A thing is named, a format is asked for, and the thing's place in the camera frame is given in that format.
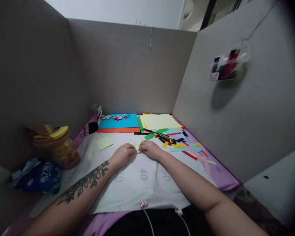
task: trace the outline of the orange paper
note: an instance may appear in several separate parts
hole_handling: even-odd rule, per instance
[[[140,128],[113,128],[113,129],[99,129],[97,133],[136,133],[140,132]]]

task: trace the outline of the green paper strip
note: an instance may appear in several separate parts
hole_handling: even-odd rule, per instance
[[[144,133],[140,116],[138,116],[138,122],[139,122],[139,127],[140,127],[140,130],[141,130],[141,133]]]
[[[168,129],[159,129],[159,130],[157,130],[157,132],[159,132],[159,133],[164,133],[164,132],[166,132]]]
[[[149,139],[151,139],[151,138],[153,138],[153,137],[155,137],[154,134],[148,134],[147,136],[145,136],[145,139],[146,139],[146,140],[149,140]]]

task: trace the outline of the forearm tattoo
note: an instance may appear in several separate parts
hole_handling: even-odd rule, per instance
[[[92,170],[90,173],[88,173],[86,176],[81,178],[78,182],[76,182],[74,185],[72,185],[67,191],[65,191],[60,196],[60,201],[57,204],[60,205],[63,202],[66,202],[69,204],[70,201],[74,200],[75,192],[78,192],[77,197],[79,197],[83,193],[84,188],[88,188],[90,185],[90,188],[93,188],[97,185],[97,179],[101,178],[101,175],[105,175],[105,171],[109,170],[106,166],[109,164],[109,161],[103,162],[100,166]]]

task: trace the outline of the white paper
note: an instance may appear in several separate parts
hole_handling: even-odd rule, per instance
[[[45,194],[30,213],[30,217],[36,217],[75,182],[109,159],[118,147],[124,143],[145,140],[144,135],[134,135],[133,133],[98,133],[96,139],[109,136],[114,144],[102,151],[99,150],[97,145],[94,145],[92,159],[88,161],[86,150],[92,141],[93,135],[91,134],[85,138],[78,148],[82,158],[80,164],[72,170],[62,172],[59,193],[54,197]],[[154,141],[163,149],[163,143],[159,139],[153,138],[151,141]],[[171,154],[216,186],[212,178],[206,174],[200,161],[196,161],[182,152]],[[148,203],[147,208],[178,207],[182,209],[190,205],[190,202],[167,170],[144,153],[138,153],[134,154],[129,163],[119,169],[108,180],[90,209],[89,214],[140,210],[140,203],[144,200]]]

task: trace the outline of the blue paper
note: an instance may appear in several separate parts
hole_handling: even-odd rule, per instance
[[[181,133],[182,129],[168,129],[166,133],[171,134],[171,133]]]
[[[170,148],[170,151],[189,151],[188,148],[182,147],[182,148]]]
[[[197,147],[193,143],[186,142],[186,144],[188,144],[196,152],[201,152],[201,150],[202,150],[202,147]]]
[[[123,114],[112,114],[113,116],[120,116]],[[113,118],[104,119],[99,124],[99,129],[103,128],[134,128],[139,127],[139,122],[137,118],[137,114],[128,114],[130,115],[129,118],[123,118],[122,120],[114,120]]]

